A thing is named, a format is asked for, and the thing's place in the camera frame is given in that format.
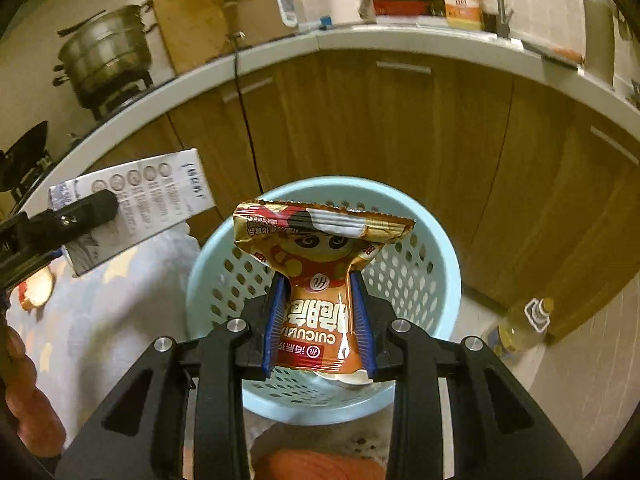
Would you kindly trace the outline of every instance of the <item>cooking oil bottle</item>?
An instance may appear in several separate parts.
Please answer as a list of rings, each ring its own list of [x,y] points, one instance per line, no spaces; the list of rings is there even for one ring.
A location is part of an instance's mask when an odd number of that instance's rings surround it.
[[[482,30],[482,0],[444,0],[449,27]]]
[[[524,308],[513,306],[497,326],[485,333],[484,341],[499,358],[508,360],[544,340],[553,309],[551,298],[533,298]]]

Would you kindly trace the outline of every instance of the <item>orange snack bag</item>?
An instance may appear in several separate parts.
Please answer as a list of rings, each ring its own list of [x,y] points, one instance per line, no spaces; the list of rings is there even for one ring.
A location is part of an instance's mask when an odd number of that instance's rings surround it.
[[[413,220],[325,205],[256,201],[234,212],[236,245],[291,284],[277,364],[351,374],[362,368],[348,275]]]

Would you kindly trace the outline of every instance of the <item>bottle cap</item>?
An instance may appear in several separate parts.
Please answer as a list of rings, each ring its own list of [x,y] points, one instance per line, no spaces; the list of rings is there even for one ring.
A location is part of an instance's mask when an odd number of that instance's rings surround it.
[[[540,312],[549,316],[554,310],[554,300],[552,298],[542,298],[540,301]]]

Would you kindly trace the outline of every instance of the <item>metal screw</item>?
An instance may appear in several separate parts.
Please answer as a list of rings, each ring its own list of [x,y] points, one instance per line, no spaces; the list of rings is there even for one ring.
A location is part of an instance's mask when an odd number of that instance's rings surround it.
[[[226,329],[229,332],[242,332],[246,328],[246,321],[244,319],[240,319],[239,317],[235,317],[230,319],[226,324]]]
[[[482,347],[484,346],[484,343],[479,337],[471,336],[465,339],[465,346],[469,348],[469,350],[472,350],[473,352],[477,352],[478,350],[482,349]]]
[[[75,216],[61,216],[60,222],[64,227],[69,227],[71,224],[78,223],[78,219]]]
[[[168,337],[159,337],[154,342],[154,348],[159,352],[166,352],[169,348],[174,345],[174,342],[171,341]]]
[[[409,329],[411,328],[411,323],[409,323],[405,319],[396,319],[394,322],[391,323],[391,328],[393,328],[396,332],[399,332],[399,333],[409,332]]]

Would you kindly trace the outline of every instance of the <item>black cable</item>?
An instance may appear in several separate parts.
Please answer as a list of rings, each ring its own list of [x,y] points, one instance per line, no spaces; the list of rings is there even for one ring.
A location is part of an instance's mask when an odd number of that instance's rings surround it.
[[[246,127],[247,136],[249,137],[249,148],[251,149],[251,157],[254,160],[255,177],[256,177],[256,180],[258,181],[258,188],[260,189],[260,194],[263,194],[264,190],[262,189],[262,182],[260,182],[260,173],[258,173],[258,160],[256,159],[256,156],[255,156],[254,139],[251,136],[249,119],[246,114],[246,109],[244,108],[244,99],[242,98],[242,92],[240,91],[240,77],[238,75],[239,51],[236,46],[236,38],[230,38],[229,41],[234,50],[234,81],[236,83],[236,91],[238,92],[238,99],[240,101],[240,109],[242,110],[242,118],[244,119],[244,126]]]

